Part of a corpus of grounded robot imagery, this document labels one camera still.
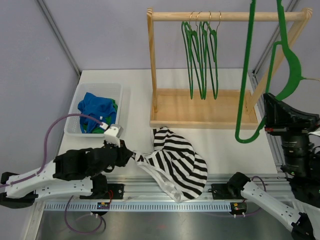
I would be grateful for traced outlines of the black white striped top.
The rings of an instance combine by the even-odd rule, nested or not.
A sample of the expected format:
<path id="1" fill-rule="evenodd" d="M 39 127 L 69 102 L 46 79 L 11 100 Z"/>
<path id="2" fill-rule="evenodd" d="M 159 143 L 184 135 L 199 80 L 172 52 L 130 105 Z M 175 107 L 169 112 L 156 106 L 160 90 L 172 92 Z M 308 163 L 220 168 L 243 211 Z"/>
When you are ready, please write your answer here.
<path id="1" fill-rule="evenodd" d="M 153 152 L 133 152 L 136 165 L 176 203 L 200 197 L 208 180 L 208 166 L 192 144 L 167 127 L 154 128 L 151 139 Z"/>

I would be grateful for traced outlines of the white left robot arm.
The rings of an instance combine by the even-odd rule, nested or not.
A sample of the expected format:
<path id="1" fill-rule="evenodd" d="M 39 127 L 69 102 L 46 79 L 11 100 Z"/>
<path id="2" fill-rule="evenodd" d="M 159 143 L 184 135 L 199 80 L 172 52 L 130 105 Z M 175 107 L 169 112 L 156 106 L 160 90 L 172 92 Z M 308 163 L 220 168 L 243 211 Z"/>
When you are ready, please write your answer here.
<path id="1" fill-rule="evenodd" d="M 68 150 L 46 164 L 42 171 L 4 172 L 1 183 L 5 189 L 0 194 L 0 204 L 22 209 L 50 198 L 107 198 L 109 189 L 105 174 L 115 167 L 125 167 L 132 155 L 123 140 L 119 146 L 104 142 L 98 148 Z"/>

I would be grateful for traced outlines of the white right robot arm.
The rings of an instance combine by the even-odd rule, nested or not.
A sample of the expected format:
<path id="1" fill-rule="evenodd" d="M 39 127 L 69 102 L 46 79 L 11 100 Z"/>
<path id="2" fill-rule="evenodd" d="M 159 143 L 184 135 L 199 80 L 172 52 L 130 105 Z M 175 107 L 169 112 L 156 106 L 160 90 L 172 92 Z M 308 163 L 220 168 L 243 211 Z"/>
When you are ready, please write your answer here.
<path id="1" fill-rule="evenodd" d="M 310 136 L 320 135 L 320 116 L 298 110 L 271 93 L 263 95 L 264 130 L 280 138 L 281 170 L 298 209 L 264 191 L 248 176 L 236 172 L 226 183 L 232 198 L 255 203 L 277 219 L 294 240 L 320 238 L 320 148 Z"/>

